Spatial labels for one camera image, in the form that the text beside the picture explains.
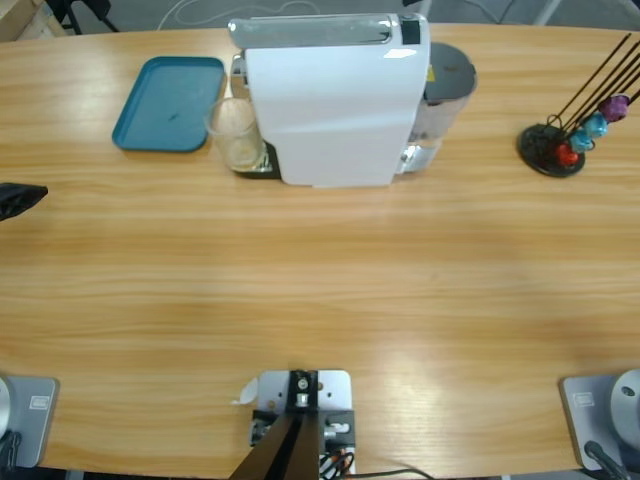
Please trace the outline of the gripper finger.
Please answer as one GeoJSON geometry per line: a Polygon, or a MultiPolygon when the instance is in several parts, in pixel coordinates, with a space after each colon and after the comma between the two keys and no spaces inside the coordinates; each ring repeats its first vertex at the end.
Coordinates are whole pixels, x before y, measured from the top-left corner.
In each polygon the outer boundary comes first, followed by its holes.
{"type": "Polygon", "coordinates": [[[48,194],[46,186],[2,183],[1,220],[14,218],[36,206],[48,194]]]}

